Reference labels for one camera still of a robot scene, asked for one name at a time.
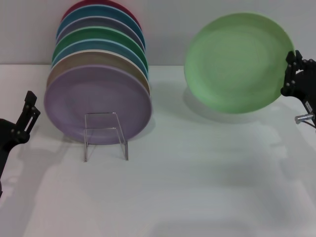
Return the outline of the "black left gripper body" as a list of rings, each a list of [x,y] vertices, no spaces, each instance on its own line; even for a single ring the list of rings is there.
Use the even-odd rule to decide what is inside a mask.
[[[0,175],[2,176],[10,151],[26,143],[25,127],[0,119]]]

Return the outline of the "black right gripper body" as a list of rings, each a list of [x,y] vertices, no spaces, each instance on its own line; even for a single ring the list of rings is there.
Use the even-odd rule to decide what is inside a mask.
[[[316,71],[305,70],[295,75],[295,96],[308,113],[316,114]]]

